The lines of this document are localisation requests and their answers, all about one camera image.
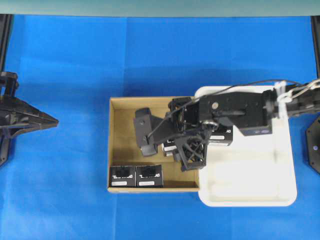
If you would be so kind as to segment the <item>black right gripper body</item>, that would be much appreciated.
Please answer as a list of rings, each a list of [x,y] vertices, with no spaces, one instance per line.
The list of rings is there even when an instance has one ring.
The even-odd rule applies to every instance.
[[[179,109],[173,113],[169,119],[180,132],[200,128],[202,125],[199,121],[199,103],[191,102],[192,100],[193,99],[191,97],[178,97],[173,98],[168,104],[170,112]],[[219,127],[212,125],[211,136],[232,137],[233,127],[224,126],[222,124],[220,124]]]

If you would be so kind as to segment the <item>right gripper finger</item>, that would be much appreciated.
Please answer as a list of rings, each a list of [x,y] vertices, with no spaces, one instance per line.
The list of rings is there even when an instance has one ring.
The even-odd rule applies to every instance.
[[[170,120],[154,116],[149,108],[140,108],[133,119],[137,146],[144,157],[158,153],[158,145],[175,135],[175,128]]]
[[[202,169],[207,164],[208,132],[199,131],[180,134],[174,138],[175,161],[181,163],[181,171]]]

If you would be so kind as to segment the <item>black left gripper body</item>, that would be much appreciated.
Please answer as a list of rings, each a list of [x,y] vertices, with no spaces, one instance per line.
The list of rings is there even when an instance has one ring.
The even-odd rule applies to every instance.
[[[19,87],[18,75],[14,72],[2,71],[0,73],[0,89],[4,88],[4,94],[0,95],[0,139],[13,139],[27,133],[25,117],[14,110],[16,90]]]

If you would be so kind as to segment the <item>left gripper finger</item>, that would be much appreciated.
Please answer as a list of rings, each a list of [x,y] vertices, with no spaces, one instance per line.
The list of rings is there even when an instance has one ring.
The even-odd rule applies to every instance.
[[[36,123],[36,122],[20,122],[9,126],[9,138],[13,139],[19,135],[46,130],[57,127],[59,122]]]
[[[15,98],[15,107],[14,110],[18,113],[22,113],[28,116],[37,117],[43,120],[48,120],[54,123],[58,123],[59,120],[52,117],[51,115],[40,111],[39,109],[33,107],[32,105],[28,104],[27,102],[20,100],[19,98]]]

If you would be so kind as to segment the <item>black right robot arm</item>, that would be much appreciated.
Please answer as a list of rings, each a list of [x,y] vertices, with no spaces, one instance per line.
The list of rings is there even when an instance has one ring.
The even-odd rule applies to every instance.
[[[283,80],[261,93],[236,91],[230,86],[200,97],[178,97],[168,104],[164,118],[147,107],[135,112],[137,146],[145,157],[158,153],[158,146],[173,141],[173,157],[182,171],[203,168],[211,136],[224,128],[237,127],[244,136],[272,133],[272,120],[297,117],[320,110],[320,81],[299,84]]]

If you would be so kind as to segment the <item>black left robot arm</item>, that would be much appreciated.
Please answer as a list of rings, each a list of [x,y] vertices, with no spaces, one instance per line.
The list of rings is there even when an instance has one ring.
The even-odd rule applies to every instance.
[[[16,97],[18,75],[4,71],[12,14],[0,15],[0,164],[7,162],[12,139],[58,126],[59,121]]]

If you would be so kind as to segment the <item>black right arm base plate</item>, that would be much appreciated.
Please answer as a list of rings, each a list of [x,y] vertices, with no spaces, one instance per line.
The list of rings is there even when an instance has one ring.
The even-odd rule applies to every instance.
[[[320,173],[320,117],[306,130],[308,164],[318,174]]]

